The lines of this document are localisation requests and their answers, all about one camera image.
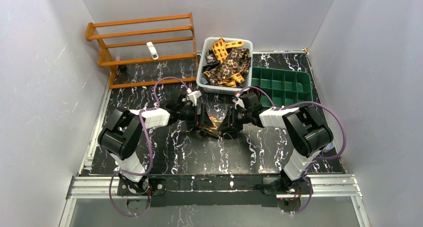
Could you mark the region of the green compartment tray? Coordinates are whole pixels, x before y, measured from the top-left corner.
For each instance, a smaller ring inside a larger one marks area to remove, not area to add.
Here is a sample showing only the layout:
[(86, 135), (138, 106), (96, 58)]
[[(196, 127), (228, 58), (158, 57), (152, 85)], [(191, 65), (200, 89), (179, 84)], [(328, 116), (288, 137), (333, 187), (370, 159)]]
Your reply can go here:
[(251, 85), (259, 87), (270, 97), (262, 97), (264, 107), (281, 108), (303, 101), (313, 101), (311, 76), (307, 72), (253, 67)]

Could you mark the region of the aluminium frame rail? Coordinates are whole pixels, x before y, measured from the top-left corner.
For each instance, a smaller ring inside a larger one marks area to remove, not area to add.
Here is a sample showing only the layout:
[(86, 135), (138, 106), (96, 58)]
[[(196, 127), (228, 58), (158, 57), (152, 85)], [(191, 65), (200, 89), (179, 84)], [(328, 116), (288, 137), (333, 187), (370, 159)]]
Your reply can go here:
[[(314, 197), (351, 197), (359, 226), (371, 225), (353, 174), (309, 174), (308, 177), (311, 179)], [(59, 226), (70, 226), (77, 199), (107, 199), (109, 190), (116, 194), (119, 181), (111, 183), (110, 179), (110, 176), (72, 178)]]

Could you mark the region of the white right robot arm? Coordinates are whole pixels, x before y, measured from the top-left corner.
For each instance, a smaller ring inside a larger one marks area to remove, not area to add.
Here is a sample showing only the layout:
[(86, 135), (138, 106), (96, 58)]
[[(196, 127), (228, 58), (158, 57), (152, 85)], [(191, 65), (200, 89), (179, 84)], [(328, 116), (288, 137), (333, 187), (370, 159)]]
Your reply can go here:
[(234, 102), (235, 106), (229, 108), (218, 131), (238, 133), (249, 123), (260, 128), (285, 128), (294, 147), (280, 177), (264, 179), (256, 188), (276, 193), (296, 190), (305, 181), (308, 167), (334, 139), (331, 129), (315, 108), (320, 104), (304, 101), (284, 108), (265, 108), (254, 92), (237, 94)]

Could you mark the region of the cream flamingo paisley tie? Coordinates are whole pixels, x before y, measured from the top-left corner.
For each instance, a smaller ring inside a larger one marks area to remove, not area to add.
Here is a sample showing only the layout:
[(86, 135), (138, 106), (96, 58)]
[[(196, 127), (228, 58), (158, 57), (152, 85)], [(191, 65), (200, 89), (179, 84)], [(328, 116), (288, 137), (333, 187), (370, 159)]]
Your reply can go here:
[(222, 124), (222, 120), (214, 116), (209, 116), (209, 117), (213, 126), (201, 128), (199, 131), (199, 134), (203, 137), (218, 139), (221, 136), (221, 131), (219, 131), (218, 128)]

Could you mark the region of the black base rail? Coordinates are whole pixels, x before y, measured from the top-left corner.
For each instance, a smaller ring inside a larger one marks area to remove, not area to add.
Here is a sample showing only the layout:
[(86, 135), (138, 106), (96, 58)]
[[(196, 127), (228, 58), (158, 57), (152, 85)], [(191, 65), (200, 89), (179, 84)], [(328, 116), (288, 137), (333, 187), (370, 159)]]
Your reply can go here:
[(149, 175), (138, 184), (121, 178), (120, 197), (145, 197), (152, 207), (259, 205), (296, 212), (313, 193), (309, 177), (281, 174)]

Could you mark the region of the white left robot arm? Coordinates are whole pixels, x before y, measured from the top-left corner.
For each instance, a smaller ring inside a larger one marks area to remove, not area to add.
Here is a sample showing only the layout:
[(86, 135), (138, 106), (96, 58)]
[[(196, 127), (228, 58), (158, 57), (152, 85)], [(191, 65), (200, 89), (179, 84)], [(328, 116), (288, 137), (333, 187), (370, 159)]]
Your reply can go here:
[(136, 149), (142, 134), (149, 129), (170, 126), (185, 121), (189, 130), (198, 131), (213, 127), (205, 104), (199, 102), (199, 91), (175, 91), (169, 100), (146, 110), (115, 109), (101, 130), (97, 142), (116, 161), (118, 176), (129, 188), (143, 193), (148, 188), (147, 174), (150, 164), (144, 167)]

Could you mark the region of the yellow beetle print tie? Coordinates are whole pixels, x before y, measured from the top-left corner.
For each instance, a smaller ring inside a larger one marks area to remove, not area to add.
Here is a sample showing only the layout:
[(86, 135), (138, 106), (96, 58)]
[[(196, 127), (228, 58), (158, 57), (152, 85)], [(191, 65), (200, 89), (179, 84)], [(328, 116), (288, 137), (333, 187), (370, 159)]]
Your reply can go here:
[[(211, 49), (217, 57), (220, 64), (228, 57), (228, 54), (235, 48), (244, 48), (244, 41), (236, 40), (227, 42), (223, 38), (218, 39), (211, 45)], [(234, 74), (229, 80), (222, 81), (220, 87), (231, 87), (236, 88), (245, 82), (245, 76), (241, 76), (239, 73)]]

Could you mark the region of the white plastic laundry basket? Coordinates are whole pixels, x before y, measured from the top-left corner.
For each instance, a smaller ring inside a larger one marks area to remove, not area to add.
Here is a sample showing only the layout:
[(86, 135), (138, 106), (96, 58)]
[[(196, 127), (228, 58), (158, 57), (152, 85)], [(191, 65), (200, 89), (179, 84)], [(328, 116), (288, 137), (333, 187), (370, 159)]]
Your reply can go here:
[(232, 95), (251, 84), (253, 44), (239, 38), (205, 39), (197, 85), (205, 92)]

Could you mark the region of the white clip on rack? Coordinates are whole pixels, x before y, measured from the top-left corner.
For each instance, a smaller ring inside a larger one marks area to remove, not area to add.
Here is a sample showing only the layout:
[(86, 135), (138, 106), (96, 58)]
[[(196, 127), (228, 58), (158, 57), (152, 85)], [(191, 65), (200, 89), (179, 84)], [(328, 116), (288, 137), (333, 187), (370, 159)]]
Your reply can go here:
[(146, 46), (148, 47), (148, 50), (150, 52), (150, 55), (151, 55), (152, 59), (153, 60), (158, 60), (159, 59), (159, 56), (158, 56), (158, 52), (157, 52), (154, 44), (151, 41), (149, 41), (149, 42), (146, 43)]

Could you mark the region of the clear plastic cup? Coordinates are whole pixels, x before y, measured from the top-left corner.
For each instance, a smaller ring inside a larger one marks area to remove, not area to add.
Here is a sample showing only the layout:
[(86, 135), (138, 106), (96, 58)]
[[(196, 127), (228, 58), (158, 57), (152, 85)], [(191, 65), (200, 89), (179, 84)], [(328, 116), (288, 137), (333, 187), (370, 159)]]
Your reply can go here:
[(332, 150), (333, 148), (335, 148), (334, 142), (330, 142), (329, 144), (326, 145), (326, 147), (322, 150), (323, 153), (327, 153), (330, 150)]

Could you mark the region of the orange wooden rack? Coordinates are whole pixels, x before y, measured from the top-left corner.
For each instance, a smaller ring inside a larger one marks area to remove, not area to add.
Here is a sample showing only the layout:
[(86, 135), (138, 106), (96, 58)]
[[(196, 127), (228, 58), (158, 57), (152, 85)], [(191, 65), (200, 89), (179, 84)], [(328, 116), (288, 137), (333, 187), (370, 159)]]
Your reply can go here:
[[(97, 63), (109, 68), (110, 89), (152, 86), (156, 80), (116, 83), (124, 67), (136, 64), (191, 59), (194, 75), (183, 77), (184, 82), (196, 81), (199, 68), (194, 18), (191, 12), (107, 22), (90, 22), (85, 31), (87, 41), (99, 45)], [(153, 60), (146, 43), (151, 41), (159, 59)]]

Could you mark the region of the black tropical floral tie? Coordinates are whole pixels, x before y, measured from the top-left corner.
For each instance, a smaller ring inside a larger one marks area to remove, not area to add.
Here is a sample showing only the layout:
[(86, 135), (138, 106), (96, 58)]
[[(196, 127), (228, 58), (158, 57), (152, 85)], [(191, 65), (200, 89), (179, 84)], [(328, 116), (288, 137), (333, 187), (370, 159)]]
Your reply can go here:
[(229, 80), (234, 74), (247, 75), (250, 68), (250, 50), (247, 48), (235, 48), (228, 54), (222, 64), (208, 71), (208, 74), (204, 72), (204, 75), (211, 85), (219, 85), (222, 81)]

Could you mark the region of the dark blue floral tie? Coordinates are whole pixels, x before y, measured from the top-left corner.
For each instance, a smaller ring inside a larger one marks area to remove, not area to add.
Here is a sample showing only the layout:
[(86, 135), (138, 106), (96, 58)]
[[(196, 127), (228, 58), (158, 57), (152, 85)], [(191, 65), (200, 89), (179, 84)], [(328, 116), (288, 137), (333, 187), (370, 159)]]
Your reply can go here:
[(205, 57), (206, 64), (202, 68), (203, 79), (201, 80), (201, 84), (210, 85), (210, 73), (220, 65), (220, 62), (212, 50), (208, 50)]

